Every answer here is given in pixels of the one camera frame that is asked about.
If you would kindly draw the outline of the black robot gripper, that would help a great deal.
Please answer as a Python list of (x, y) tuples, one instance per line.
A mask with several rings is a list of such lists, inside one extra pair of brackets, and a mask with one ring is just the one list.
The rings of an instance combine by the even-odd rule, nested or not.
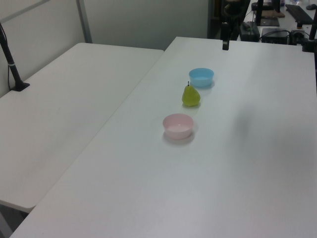
[(221, 40), (222, 49), (229, 49), (229, 40), (237, 41), (239, 36), (239, 22), (235, 21), (244, 15), (245, 1), (244, 0), (222, 0), (221, 15), (225, 22), (221, 24)]

